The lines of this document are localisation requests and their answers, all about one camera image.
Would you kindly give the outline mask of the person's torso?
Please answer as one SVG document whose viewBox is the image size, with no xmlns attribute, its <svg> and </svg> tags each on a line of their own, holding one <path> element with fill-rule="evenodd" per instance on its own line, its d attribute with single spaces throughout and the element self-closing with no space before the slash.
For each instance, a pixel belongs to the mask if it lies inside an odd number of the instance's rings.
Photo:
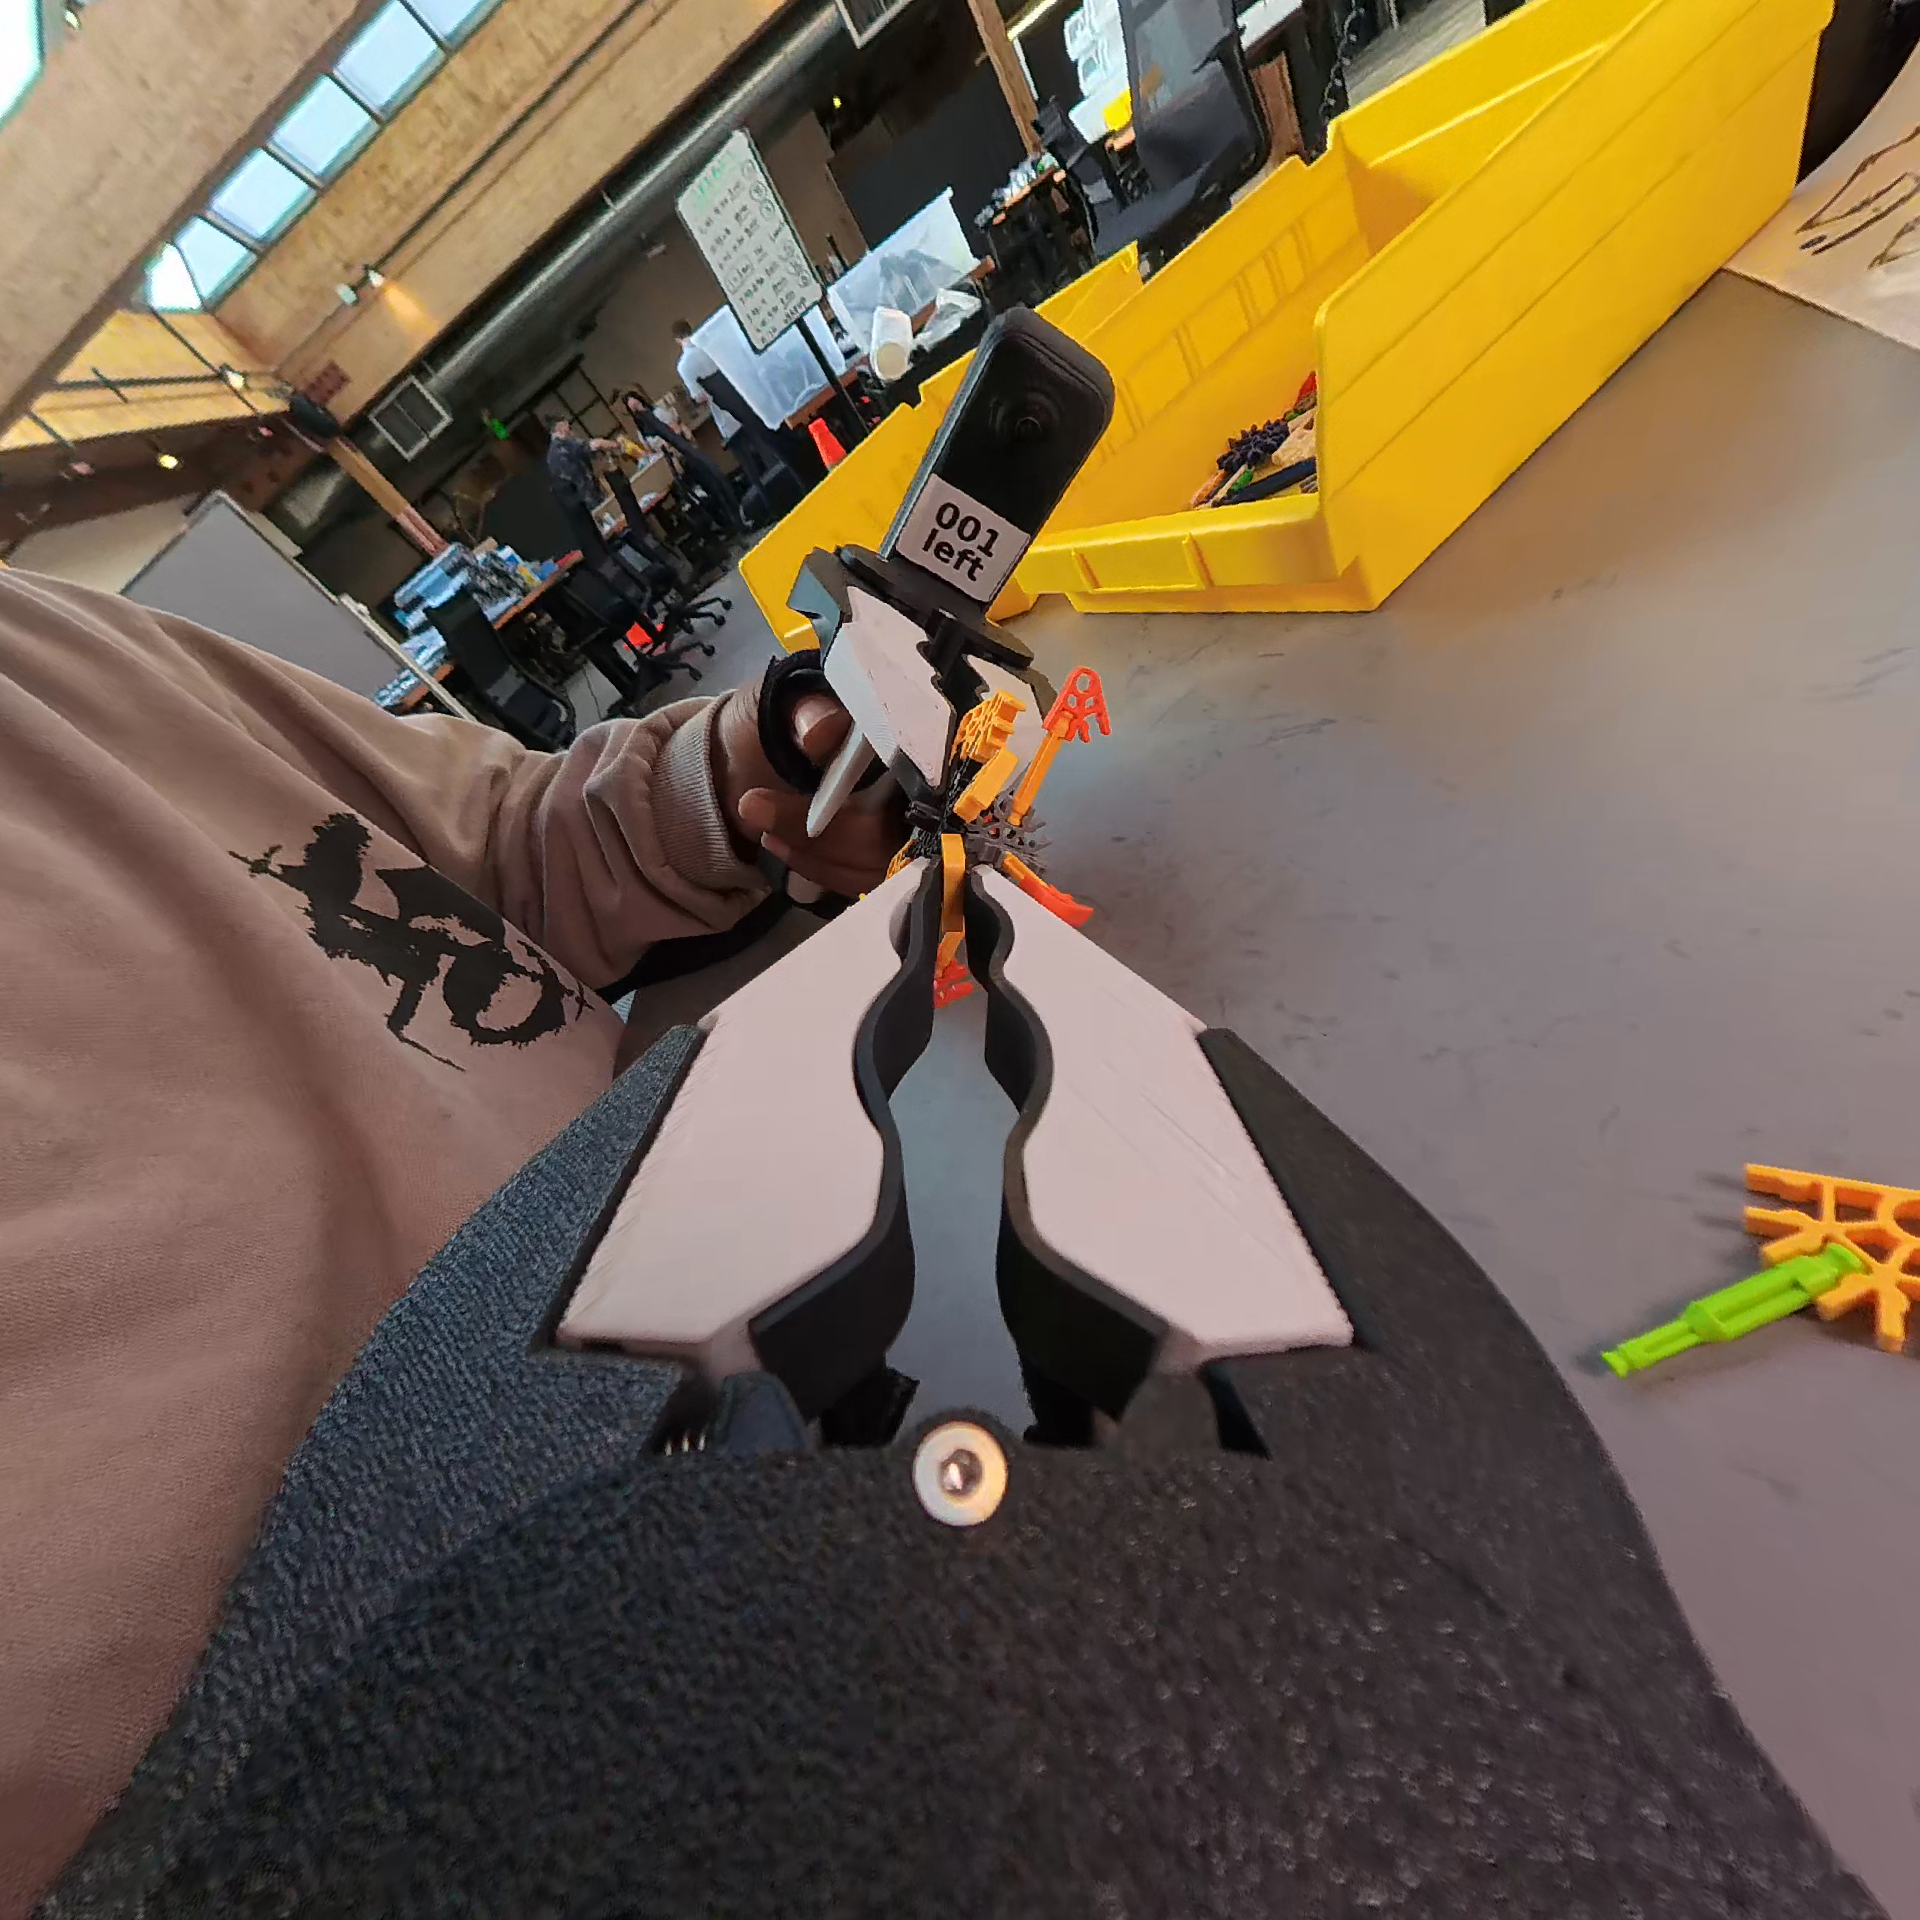
<svg viewBox="0 0 1920 1920">
<path fill-rule="evenodd" d="M 329 1392 L 623 1022 L 382 821 L 369 696 L 3 587 L 3 1899 L 129 1785 Z"/>
</svg>

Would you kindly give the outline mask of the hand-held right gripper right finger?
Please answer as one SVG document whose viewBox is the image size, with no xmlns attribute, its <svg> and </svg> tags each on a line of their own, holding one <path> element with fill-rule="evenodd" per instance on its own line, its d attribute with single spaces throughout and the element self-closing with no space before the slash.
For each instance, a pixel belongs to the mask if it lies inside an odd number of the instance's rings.
<svg viewBox="0 0 1920 1920">
<path fill-rule="evenodd" d="M 996 1296 L 1035 1435 L 1088 1444 L 1154 1381 L 1346 1351 L 1256 1124 L 1266 1063 L 995 870 L 968 886 L 968 955 L 1015 1109 Z"/>
</svg>

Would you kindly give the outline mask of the large blue green toy assembly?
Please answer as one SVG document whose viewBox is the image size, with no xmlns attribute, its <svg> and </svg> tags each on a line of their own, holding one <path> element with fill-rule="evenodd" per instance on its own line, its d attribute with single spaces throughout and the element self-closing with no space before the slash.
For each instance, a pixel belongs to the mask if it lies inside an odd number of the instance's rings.
<svg viewBox="0 0 1920 1920">
<path fill-rule="evenodd" d="M 1761 1269 L 1602 1351 L 1612 1375 L 1633 1377 L 1804 1313 L 1860 1317 L 1876 1351 L 1913 1348 L 1918 1189 L 1746 1164 L 1742 1223 Z"/>
</svg>

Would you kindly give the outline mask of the pile of toy parts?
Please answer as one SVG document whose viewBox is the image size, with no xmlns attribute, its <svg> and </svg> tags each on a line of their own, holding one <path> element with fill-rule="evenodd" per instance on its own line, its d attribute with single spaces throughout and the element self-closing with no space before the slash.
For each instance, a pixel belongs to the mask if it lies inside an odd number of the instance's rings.
<svg viewBox="0 0 1920 1920">
<path fill-rule="evenodd" d="M 1217 456 L 1211 475 L 1196 488 L 1193 510 L 1223 510 L 1304 496 L 1320 488 L 1318 477 L 1320 381 L 1308 373 L 1282 416 L 1240 431 Z"/>
</svg>

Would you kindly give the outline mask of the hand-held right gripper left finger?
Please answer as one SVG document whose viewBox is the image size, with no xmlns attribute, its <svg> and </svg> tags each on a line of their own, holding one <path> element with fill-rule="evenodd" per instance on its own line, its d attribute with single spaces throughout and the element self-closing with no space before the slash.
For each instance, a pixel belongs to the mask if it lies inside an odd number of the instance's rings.
<svg viewBox="0 0 1920 1920">
<path fill-rule="evenodd" d="M 914 1301 L 894 1094 L 922 1056 L 922 873 L 904 868 L 700 1022 L 555 1340 L 808 1420 L 884 1364 Z"/>
</svg>

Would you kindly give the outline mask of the person's left forearm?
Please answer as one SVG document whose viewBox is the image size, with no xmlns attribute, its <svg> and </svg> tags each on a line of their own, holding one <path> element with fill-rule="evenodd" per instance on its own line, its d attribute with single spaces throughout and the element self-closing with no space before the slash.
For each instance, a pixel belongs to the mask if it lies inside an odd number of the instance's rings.
<svg viewBox="0 0 1920 1920">
<path fill-rule="evenodd" d="M 750 688 L 590 727 L 564 752 L 378 715 L 369 780 L 398 839 L 593 990 L 774 891 L 747 822 L 774 783 Z"/>
</svg>

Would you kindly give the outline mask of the person's left hand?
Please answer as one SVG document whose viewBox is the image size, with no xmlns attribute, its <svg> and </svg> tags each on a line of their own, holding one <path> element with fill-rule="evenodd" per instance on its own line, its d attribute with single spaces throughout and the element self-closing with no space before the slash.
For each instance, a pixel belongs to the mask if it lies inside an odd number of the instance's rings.
<svg viewBox="0 0 1920 1920">
<path fill-rule="evenodd" d="M 762 744 L 759 691 L 734 688 L 716 717 L 714 782 L 744 856 L 766 852 L 828 893 L 878 886 L 908 836 L 898 783 L 858 788 L 820 832 L 809 830 L 818 792 L 786 782 Z"/>
</svg>

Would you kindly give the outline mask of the black office chair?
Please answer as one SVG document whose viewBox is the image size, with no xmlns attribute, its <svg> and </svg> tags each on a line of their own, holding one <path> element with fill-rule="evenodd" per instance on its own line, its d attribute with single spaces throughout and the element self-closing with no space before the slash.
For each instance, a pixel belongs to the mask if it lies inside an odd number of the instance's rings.
<svg viewBox="0 0 1920 1920">
<path fill-rule="evenodd" d="M 1154 271 L 1232 207 L 1273 134 L 1231 3 L 1122 3 L 1131 133 L 1147 190 L 1119 222 Z"/>
</svg>

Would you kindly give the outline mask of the yellow plastic bin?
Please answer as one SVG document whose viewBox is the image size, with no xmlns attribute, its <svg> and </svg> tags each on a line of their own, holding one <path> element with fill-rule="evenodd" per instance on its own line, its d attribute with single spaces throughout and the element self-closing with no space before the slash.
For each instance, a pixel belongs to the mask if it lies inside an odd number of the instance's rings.
<svg viewBox="0 0 1920 1920">
<path fill-rule="evenodd" d="M 1115 414 L 1022 591 L 1378 608 L 1790 198 L 1832 13 L 1524 5 L 1339 115 L 1096 329 Z M 1308 373 L 1320 488 L 1193 510 Z"/>
<path fill-rule="evenodd" d="M 1131 244 L 1052 295 L 1039 313 L 1068 337 L 1088 344 L 1096 329 L 1140 287 L 1140 255 Z M 894 408 L 739 565 L 744 584 L 775 632 L 775 646 L 793 651 L 816 641 L 804 614 L 786 604 L 804 557 L 818 547 L 881 547 L 971 358 L 968 350 L 954 366 L 926 377 L 919 398 Z"/>
</svg>

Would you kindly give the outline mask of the yellow black toy wheel assembly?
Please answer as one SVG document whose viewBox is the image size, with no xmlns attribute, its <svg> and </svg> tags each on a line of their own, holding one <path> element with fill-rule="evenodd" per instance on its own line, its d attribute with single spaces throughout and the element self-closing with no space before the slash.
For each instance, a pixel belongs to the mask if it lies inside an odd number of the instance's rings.
<svg viewBox="0 0 1920 1920">
<path fill-rule="evenodd" d="M 964 886 L 975 873 L 999 873 L 1019 893 L 1073 927 L 1092 904 L 1047 875 L 1040 798 L 1068 747 L 1113 732 L 1102 676 L 1078 665 L 1050 703 L 1039 693 L 991 686 L 963 708 L 939 774 L 908 807 L 911 832 L 890 873 L 926 860 L 942 884 L 934 1006 L 970 996 L 977 983 L 964 958 Z"/>
</svg>

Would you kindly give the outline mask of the grey partition panel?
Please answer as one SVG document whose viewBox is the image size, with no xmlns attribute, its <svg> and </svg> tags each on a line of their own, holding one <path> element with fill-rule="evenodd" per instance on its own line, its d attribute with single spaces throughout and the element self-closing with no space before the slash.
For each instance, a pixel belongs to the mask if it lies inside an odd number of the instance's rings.
<svg viewBox="0 0 1920 1920">
<path fill-rule="evenodd" d="M 182 533 L 154 552 L 121 595 L 371 700 L 403 681 L 403 693 L 447 713 L 468 715 L 369 608 L 319 583 L 227 492 L 206 494 Z"/>
</svg>

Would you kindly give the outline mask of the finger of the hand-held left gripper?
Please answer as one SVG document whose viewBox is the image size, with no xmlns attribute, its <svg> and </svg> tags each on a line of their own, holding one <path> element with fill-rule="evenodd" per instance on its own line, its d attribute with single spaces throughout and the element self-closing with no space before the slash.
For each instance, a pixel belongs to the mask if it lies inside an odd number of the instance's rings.
<svg viewBox="0 0 1920 1920">
<path fill-rule="evenodd" d="M 824 646 L 824 675 L 851 734 L 824 774 L 820 800 L 846 800 L 873 764 L 911 798 L 944 790 L 959 719 L 923 639 L 912 616 L 859 584 L 848 590 L 848 614 Z"/>
</svg>

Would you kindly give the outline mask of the whiteboard on stand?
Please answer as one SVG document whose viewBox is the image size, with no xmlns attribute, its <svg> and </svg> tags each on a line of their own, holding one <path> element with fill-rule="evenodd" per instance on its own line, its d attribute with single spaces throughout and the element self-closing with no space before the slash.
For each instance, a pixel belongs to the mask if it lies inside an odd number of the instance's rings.
<svg viewBox="0 0 1920 1920">
<path fill-rule="evenodd" d="M 683 183 L 678 213 L 747 348 L 774 350 L 825 295 L 754 136 L 737 127 Z"/>
</svg>

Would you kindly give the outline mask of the white instruction sheet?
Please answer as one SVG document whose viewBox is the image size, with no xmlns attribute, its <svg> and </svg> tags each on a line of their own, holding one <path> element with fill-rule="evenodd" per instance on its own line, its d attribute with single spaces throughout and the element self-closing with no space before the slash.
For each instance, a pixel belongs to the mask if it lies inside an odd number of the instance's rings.
<svg viewBox="0 0 1920 1920">
<path fill-rule="evenodd" d="M 1794 187 L 1728 271 L 1918 350 L 1918 65 Z"/>
</svg>

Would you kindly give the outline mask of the grey desk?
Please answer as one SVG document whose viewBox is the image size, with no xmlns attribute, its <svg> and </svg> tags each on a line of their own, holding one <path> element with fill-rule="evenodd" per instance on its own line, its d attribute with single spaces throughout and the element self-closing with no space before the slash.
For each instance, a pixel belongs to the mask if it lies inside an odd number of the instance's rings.
<svg viewBox="0 0 1920 1920">
<path fill-rule="evenodd" d="M 1716 279 L 1351 635 L 1199 657 L 1122 955 L 1217 996 L 1505 1312 L 1256 1375 L 1266 1457 L 1050 1461 L 975 1545 L 798 1493 L 820 1597 L 674 1740 L 641 1916 L 1915 1916 L 1915 1364 L 1777 1328 L 1745 1159 L 1915 1175 L 1915 352 Z M 779 1726 L 775 1710 L 796 1710 Z"/>
</svg>

